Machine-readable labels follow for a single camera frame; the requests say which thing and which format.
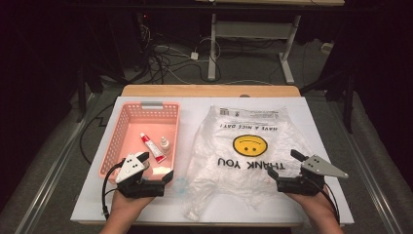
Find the tube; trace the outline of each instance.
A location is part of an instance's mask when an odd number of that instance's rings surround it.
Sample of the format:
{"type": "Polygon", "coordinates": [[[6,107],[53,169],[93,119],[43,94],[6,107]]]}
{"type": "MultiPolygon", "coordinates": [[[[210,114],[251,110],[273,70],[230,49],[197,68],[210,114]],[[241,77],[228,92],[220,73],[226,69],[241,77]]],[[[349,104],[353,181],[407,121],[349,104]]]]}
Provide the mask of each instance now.
{"type": "Polygon", "coordinates": [[[161,163],[162,161],[167,159],[167,156],[156,146],[156,144],[144,133],[140,133],[140,138],[142,141],[148,146],[151,150],[152,154],[155,157],[157,163],[161,163]]]}

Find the smiley face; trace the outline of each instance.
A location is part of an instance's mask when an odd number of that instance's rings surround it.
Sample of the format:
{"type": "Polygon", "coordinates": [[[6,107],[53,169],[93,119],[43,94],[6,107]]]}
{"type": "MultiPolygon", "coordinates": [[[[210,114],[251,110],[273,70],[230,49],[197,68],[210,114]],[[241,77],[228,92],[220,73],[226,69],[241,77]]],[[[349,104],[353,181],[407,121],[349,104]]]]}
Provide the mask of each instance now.
{"type": "Polygon", "coordinates": [[[246,157],[256,157],[263,154],[268,144],[265,139],[255,135],[238,136],[233,141],[233,146],[237,153],[246,157]]]}

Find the white plastic bag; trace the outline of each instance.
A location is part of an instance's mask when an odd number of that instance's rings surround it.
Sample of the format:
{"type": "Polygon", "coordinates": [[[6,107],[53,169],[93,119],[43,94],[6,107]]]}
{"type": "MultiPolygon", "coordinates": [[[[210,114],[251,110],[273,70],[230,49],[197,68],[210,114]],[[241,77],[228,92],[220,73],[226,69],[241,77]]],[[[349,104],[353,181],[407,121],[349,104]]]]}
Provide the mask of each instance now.
{"type": "Polygon", "coordinates": [[[252,207],[278,196],[267,168],[273,167],[280,176],[298,176],[300,162],[290,156],[291,149],[312,154],[286,108],[248,111],[212,106],[195,136],[184,215],[199,220],[217,191],[240,196],[252,207]]]}

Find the gray floor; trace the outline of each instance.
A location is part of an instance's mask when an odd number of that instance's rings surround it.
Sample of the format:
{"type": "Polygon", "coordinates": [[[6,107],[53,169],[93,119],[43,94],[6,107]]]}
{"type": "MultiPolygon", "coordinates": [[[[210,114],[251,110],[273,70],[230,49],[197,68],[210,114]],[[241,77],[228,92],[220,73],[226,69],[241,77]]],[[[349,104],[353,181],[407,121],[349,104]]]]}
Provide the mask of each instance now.
{"type": "MultiPolygon", "coordinates": [[[[240,47],[223,42],[217,62],[221,78],[214,84],[286,85],[277,58],[284,42],[276,41],[271,45],[264,43],[259,41],[252,44],[254,47],[244,46],[241,53],[240,47]]],[[[176,49],[170,53],[190,55],[192,52],[180,45],[170,46],[176,49]]],[[[317,40],[306,45],[294,44],[288,62],[298,88],[318,79],[327,59],[327,55],[319,51],[320,46],[321,42],[317,40]]],[[[186,60],[176,56],[166,57],[174,63],[186,60]]],[[[207,56],[202,55],[202,59],[207,59],[207,56]]],[[[192,63],[200,66],[206,78],[207,64],[201,61],[192,63]]],[[[201,80],[198,66],[177,69],[184,64],[187,63],[169,68],[173,74],[169,73],[165,77],[165,84],[207,84],[201,80]]],[[[134,75],[131,68],[126,68],[126,73],[129,77],[134,75]]],[[[150,81],[150,77],[146,76],[136,83],[145,81],[150,81]]],[[[99,225],[84,225],[69,219],[89,170],[89,164],[81,154],[79,133],[122,91],[120,86],[107,82],[104,84],[101,95],[90,95],[88,113],[81,123],[76,123],[79,111],[76,98],[73,99],[73,110],[51,133],[1,213],[0,233],[16,233],[18,228],[20,233],[97,233],[100,230],[99,225]]],[[[342,125],[340,101],[327,102],[320,91],[308,92],[305,97],[332,163],[351,175],[349,179],[342,180],[341,185],[356,223],[345,226],[344,230],[347,233],[408,233],[413,227],[411,190],[365,115],[357,94],[352,135],[347,134],[342,125]]],[[[108,120],[110,113],[111,109],[108,108],[99,114],[103,117],[103,123],[108,120]]],[[[85,131],[83,149],[90,160],[103,133],[104,127],[100,127],[98,121],[93,121],[85,131]]],[[[273,233],[277,233],[276,229],[271,228],[263,232],[273,230],[273,233]]],[[[238,230],[243,233],[256,231],[238,230]]],[[[313,233],[307,227],[293,228],[292,232],[313,233]]]]}

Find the basket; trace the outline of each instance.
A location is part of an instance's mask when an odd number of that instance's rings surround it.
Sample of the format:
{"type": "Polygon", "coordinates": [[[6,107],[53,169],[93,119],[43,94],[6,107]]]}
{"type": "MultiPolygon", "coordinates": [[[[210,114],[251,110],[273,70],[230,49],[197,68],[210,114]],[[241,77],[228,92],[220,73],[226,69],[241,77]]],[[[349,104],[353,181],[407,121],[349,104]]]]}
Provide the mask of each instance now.
{"type": "MultiPolygon", "coordinates": [[[[179,103],[161,101],[128,101],[122,105],[109,140],[98,174],[105,177],[109,170],[129,154],[149,152],[149,168],[143,177],[150,180],[162,179],[173,170],[176,136],[179,124],[179,103]],[[145,133],[161,149],[161,138],[169,141],[167,159],[157,163],[150,149],[140,138],[145,133]]],[[[114,183],[119,170],[109,177],[114,183]]]]}

